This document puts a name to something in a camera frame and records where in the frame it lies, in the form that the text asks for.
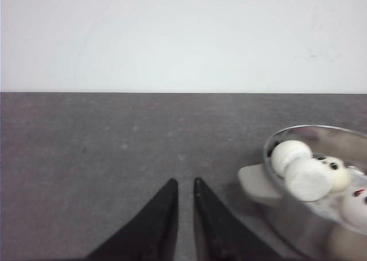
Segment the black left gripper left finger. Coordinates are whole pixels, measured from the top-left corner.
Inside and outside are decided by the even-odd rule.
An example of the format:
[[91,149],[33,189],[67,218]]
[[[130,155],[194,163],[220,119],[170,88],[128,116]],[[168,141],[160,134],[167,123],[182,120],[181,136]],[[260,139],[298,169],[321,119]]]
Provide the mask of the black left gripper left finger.
[[178,182],[154,197],[85,260],[173,260],[178,233]]

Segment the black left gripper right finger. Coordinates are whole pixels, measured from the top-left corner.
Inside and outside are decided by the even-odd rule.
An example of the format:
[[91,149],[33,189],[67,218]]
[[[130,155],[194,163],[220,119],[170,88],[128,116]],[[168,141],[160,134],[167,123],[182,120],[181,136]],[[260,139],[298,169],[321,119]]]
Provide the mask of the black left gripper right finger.
[[202,178],[194,180],[193,196],[197,260],[282,259],[230,212]]

